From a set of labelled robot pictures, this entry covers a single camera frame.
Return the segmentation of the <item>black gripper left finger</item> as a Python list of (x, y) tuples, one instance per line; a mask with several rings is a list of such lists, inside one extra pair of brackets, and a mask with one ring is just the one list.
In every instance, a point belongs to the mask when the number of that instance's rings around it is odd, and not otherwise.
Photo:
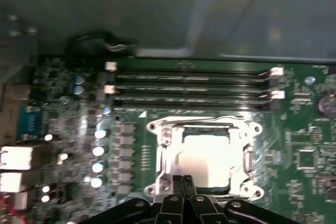
[(92, 216), (86, 223), (182, 223), (184, 211), (183, 176), (173, 176), (172, 195), (158, 195), (154, 203), (133, 198)]

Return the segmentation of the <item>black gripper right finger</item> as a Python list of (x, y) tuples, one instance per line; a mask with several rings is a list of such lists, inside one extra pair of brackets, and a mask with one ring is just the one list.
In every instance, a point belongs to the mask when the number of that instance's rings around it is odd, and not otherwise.
[(296, 223), (282, 215), (256, 206), (248, 201), (232, 199), (224, 206), (216, 199), (196, 193), (193, 177), (183, 176), (186, 202), (191, 207), (191, 214), (184, 214), (183, 219), (195, 223)]

